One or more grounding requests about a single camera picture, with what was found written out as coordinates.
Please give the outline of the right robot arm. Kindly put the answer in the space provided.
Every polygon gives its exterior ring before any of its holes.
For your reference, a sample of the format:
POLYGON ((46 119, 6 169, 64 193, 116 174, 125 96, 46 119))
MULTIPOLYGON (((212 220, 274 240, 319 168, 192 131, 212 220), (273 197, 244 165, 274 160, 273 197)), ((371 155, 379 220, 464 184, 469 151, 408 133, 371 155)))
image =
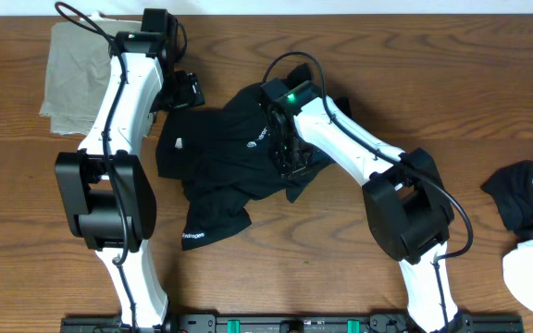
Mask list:
POLYGON ((411 153, 378 139, 309 80, 291 89, 261 84, 274 163, 285 179, 322 167, 325 154, 361 187, 376 243, 400 265, 407 311, 424 332, 448 332, 458 313, 444 264, 454 213, 437 167, 422 149, 411 153))

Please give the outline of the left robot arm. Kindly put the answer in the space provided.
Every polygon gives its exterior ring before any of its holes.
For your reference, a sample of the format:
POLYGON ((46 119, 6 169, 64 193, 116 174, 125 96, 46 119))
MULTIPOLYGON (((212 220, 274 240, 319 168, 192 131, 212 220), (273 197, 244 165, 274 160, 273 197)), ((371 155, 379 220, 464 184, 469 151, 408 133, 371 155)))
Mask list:
POLYGON ((168 332, 169 298, 155 271, 150 239, 156 199, 140 161, 156 107, 194 105, 193 74, 175 71, 171 32, 119 32, 111 74, 93 127, 77 151, 56 158, 71 233, 105 265, 119 298, 115 317, 66 318, 63 332, 168 332))

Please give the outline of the black polo shirt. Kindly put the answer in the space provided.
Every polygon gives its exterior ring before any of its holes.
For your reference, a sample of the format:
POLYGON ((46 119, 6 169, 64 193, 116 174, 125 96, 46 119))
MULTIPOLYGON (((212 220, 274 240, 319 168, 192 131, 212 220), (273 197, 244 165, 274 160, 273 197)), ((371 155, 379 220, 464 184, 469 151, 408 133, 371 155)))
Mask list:
POLYGON ((319 171, 332 164, 316 153, 316 168, 284 179, 270 156, 273 145, 259 104, 260 85, 239 90, 220 109, 171 111, 155 151, 159 177, 177 179, 189 202, 181 247, 200 248, 234 236, 252 224, 245 209, 285 191, 294 203, 319 171))

